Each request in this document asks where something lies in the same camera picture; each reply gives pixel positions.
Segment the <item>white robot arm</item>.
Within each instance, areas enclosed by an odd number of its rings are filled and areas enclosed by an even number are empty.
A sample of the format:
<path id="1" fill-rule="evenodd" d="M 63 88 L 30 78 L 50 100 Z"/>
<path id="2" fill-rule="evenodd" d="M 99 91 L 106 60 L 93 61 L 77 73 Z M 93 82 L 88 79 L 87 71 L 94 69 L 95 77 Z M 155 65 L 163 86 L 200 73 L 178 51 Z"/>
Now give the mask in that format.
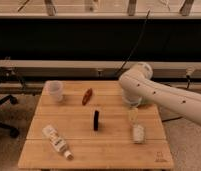
<path id="1" fill-rule="evenodd" d="M 146 62 L 138 62 L 119 77 L 125 97 L 145 98 L 182 117 L 201 125 L 201 94 L 151 81 L 153 70 Z"/>

